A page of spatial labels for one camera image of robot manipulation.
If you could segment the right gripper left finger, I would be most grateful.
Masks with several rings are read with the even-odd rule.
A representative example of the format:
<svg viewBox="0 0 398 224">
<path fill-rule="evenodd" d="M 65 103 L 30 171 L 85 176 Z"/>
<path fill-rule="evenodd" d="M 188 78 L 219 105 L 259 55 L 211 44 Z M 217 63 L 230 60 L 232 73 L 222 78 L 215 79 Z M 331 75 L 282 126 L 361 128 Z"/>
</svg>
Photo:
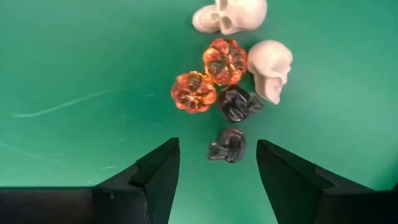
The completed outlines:
<svg viewBox="0 0 398 224">
<path fill-rule="evenodd" d="M 180 144 L 171 138 L 95 186 L 96 223 L 168 223 L 178 184 Z"/>
</svg>

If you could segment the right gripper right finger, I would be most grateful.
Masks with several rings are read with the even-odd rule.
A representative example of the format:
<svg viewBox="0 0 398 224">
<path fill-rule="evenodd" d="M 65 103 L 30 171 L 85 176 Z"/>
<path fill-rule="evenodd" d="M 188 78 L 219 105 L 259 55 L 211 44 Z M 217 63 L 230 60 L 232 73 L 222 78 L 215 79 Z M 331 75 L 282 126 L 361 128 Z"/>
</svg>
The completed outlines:
<svg viewBox="0 0 398 224">
<path fill-rule="evenodd" d="M 374 192 L 266 140 L 256 160 L 278 223 L 359 223 L 351 197 Z"/>
</svg>

